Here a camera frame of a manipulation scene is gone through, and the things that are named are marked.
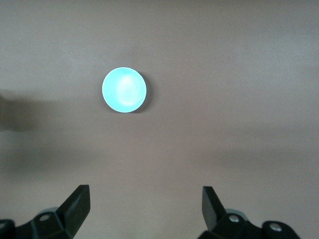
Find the blue bowl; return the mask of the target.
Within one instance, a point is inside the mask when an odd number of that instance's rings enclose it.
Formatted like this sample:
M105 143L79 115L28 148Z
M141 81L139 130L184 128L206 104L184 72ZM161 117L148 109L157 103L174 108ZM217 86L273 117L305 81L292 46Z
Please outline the blue bowl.
M102 83L106 104L119 113L131 113L144 103L147 86L139 72L128 67L111 70Z

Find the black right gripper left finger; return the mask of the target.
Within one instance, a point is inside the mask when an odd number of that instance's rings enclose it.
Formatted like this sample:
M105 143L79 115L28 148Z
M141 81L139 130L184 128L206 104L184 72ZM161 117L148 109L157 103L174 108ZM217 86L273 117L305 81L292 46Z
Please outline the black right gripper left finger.
M90 188L80 185L56 210L40 213L23 225L0 220L0 239L74 239L89 212Z

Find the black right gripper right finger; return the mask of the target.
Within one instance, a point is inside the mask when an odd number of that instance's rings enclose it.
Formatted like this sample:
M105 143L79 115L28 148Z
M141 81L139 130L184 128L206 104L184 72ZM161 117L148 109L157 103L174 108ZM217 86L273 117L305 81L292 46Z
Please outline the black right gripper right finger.
M265 221L257 227L239 213L225 210L211 186L202 188L202 214L207 230L201 239L299 239L282 222Z

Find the brown table cover sheet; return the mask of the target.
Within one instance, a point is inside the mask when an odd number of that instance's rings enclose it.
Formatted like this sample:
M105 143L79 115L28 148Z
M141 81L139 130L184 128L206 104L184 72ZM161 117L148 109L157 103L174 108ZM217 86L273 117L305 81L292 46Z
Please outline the brown table cover sheet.
M319 0L0 0L0 108L0 219L88 184L76 239L196 239L207 185L319 239Z

